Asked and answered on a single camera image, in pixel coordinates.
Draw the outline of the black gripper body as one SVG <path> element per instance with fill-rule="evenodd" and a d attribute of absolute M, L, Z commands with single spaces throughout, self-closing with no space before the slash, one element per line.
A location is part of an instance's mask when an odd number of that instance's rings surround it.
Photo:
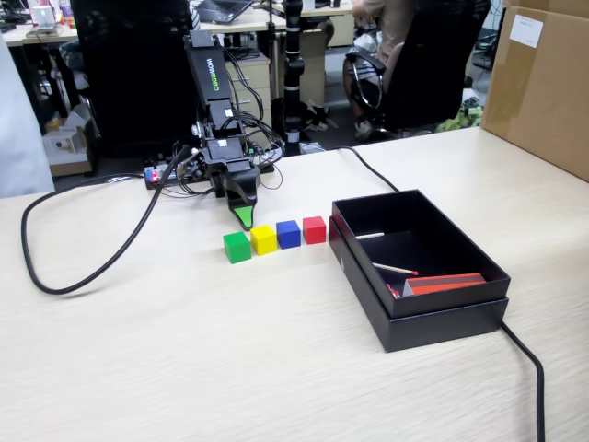
<path fill-rule="evenodd" d="M 238 138 L 208 140 L 201 151 L 204 177 L 221 175 L 228 179 L 258 179 L 260 171 L 244 153 Z"/>

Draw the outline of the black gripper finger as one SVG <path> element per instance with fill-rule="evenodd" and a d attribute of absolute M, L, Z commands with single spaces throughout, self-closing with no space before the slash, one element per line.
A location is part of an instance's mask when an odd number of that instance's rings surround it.
<path fill-rule="evenodd" d="M 229 207 L 254 206 L 257 203 L 260 185 L 260 170 L 257 167 L 225 172 L 222 183 Z"/>
<path fill-rule="evenodd" d="M 236 217 L 239 225 L 244 230 L 251 230 L 254 227 L 254 205 L 230 205 L 229 211 Z"/>

